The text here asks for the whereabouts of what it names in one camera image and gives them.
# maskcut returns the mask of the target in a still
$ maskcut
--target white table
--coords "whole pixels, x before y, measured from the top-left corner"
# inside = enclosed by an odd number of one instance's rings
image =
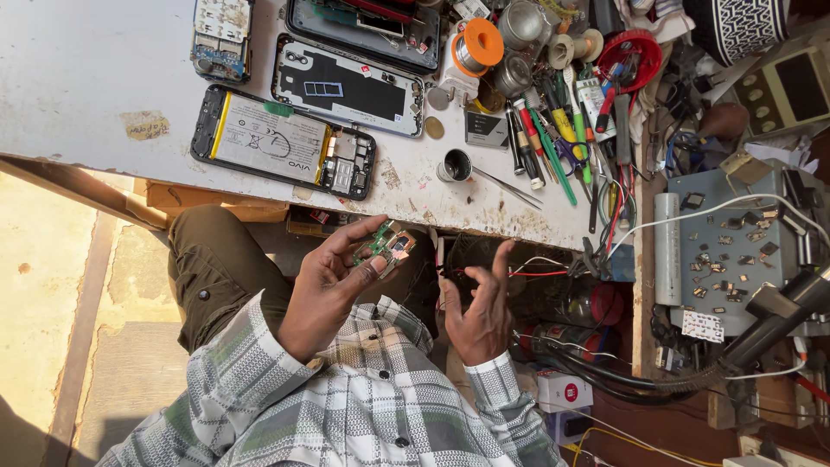
[[[241,89],[260,97],[270,97],[283,3],[259,0],[254,7],[252,79]],[[378,159],[363,202],[341,204],[319,192],[298,197],[289,184],[196,161],[190,140],[210,83],[189,60],[193,6],[193,0],[0,1],[0,153],[582,249],[589,203],[573,177],[578,206],[549,180],[533,193],[544,201],[541,212],[480,176],[460,184],[437,179],[439,160],[462,148],[477,167],[530,192],[527,178],[512,174],[510,153],[464,143],[456,106],[440,112],[424,106],[445,127],[440,140],[368,130]],[[119,115],[136,111],[160,111],[169,134],[130,139]],[[589,235],[594,245],[600,230]]]

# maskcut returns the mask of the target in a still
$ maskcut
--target orange spool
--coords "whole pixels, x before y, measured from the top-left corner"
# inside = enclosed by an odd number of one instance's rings
[[[450,47],[456,67],[468,76],[484,75],[505,55],[505,43],[501,40],[498,28],[483,17],[471,19],[466,24],[464,32],[456,34],[452,39]]]

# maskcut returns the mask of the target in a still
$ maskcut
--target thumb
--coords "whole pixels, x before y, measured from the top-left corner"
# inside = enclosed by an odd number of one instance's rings
[[[444,309],[447,311],[446,326],[449,332],[460,328],[464,322],[461,316],[461,294],[458,287],[449,279],[443,279],[441,287],[444,289]]]
[[[345,279],[337,283],[335,288],[344,293],[350,300],[354,300],[360,293],[374,284],[386,269],[386,258],[375,256],[369,261],[363,261],[360,266],[352,269]]]

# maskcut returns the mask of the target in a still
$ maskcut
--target white tube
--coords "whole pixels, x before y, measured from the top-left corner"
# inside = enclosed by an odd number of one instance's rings
[[[660,193],[654,197],[654,220],[675,218],[680,212],[677,193]],[[654,301],[679,307],[682,302],[680,282],[680,221],[654,226]]]

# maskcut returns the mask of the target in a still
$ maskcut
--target white patterned shirt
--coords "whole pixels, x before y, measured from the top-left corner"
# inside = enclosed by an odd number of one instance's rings
[[[188,389],[99,465],[564,466],[507,352],[465,367],[478,413],[427,358],[429,331],[388,297],[352,307],[303,365],[261,292],[188,362]]]

